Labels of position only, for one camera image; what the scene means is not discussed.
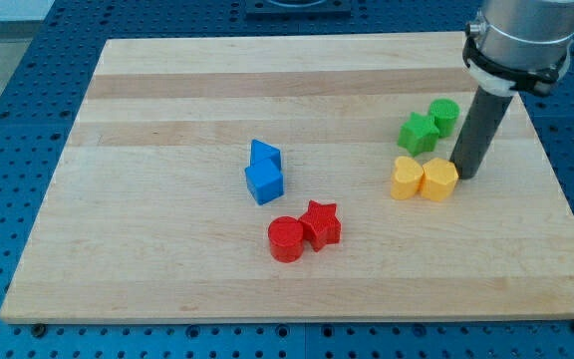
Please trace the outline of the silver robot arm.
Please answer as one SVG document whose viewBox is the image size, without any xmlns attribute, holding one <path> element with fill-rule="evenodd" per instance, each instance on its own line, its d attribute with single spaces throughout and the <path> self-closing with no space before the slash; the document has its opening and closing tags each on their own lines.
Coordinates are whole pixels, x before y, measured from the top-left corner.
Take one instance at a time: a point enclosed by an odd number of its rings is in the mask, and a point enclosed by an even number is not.
<svg viewBox="0 0 574 359">
<path fill-rule="evenodd" d="M 546 97 L 571 63 L 574 0 L 485 0 L 465 37 L 463 62 L 485 92 Z"/>
</svg>

